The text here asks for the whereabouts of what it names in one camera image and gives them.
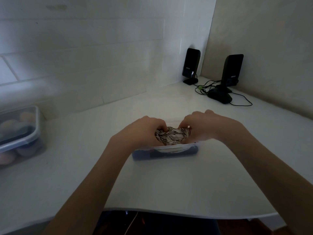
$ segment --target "forearm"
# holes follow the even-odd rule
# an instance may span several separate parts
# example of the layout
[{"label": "forearm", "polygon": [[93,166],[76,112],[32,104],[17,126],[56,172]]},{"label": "forearm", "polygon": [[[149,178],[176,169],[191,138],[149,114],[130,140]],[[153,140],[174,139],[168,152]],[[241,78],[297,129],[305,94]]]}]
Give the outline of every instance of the forearm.
[{"label": "forearm", "polygon": [[271,153],[245,128],[225,134],[223,142],[290,228],[297,234],[312,234],[313,185]]},{"label": "forearm", "polygon": [[131,152],[128,146],[118,147],[109,143],[43,235],[92,234],[115,180]]}]

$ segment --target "desk surface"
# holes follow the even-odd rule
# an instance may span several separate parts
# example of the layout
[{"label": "desk surface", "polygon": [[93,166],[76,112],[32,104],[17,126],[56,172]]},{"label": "desk surface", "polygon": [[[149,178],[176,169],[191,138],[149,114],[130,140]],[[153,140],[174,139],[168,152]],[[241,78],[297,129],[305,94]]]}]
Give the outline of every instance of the desk surface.
[{"label": "desk surface", "polygon": [[[313,182],[313,121],[248,96],[251,107],[223,105],[177,83],[46,122],[48,149],[0,170],[0,234],[54,216],[96,163],[109,138],[144,115],[181,120],[211,109],[242,122],[284,162]],[[245,99],[232,95],[234,104]],[[275,213],[232,152],[203,142],[196,156],[133,161],[129,157],[105,205],[204,218]]]}]

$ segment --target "floor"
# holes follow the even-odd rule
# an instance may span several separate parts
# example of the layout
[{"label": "floor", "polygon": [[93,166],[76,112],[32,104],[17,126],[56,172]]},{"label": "floor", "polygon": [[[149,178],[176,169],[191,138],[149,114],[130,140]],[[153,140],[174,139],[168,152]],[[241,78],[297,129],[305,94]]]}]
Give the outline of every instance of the floor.
[{"label": "floor", "polygon": [[[139,212],[136,214],[135,211],[129,211],[128,214],[125,211],[105,212],[100,217],[93,235],[124,235],[127,229],[127,235],[143,234],[144,218],[147,215],[150,216],[151,213]],[[221,235],[293,235],[287,227],[272,232],[258,219],[252,221],[247,219],[218,220],[217,223]]]}]

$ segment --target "computer mouse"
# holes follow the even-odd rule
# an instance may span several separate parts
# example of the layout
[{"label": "computer mouse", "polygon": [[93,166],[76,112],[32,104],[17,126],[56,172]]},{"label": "computer mouse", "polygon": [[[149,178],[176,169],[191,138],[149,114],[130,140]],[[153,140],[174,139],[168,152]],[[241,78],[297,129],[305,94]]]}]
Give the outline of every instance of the computer mouse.
[{"label": "computer mouse", "polygon": [[209,90],[207,96],[223,104],[228,104],[229,102],[233,100],[232,97],[228,93],[225,93],[219,90],[218,88]]}]

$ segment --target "white cable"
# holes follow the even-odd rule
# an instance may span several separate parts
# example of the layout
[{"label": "white cable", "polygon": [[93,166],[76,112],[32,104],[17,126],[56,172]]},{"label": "white cable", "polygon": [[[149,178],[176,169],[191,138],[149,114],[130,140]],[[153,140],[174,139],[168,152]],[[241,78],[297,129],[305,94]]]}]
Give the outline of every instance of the white cable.
[{"label": "white cable", "polygon": [[124,233],[124,235],[126,235],[128,229],[131,227],[131,224],[128,226],[128,228],[127,228],[126,232]]}]

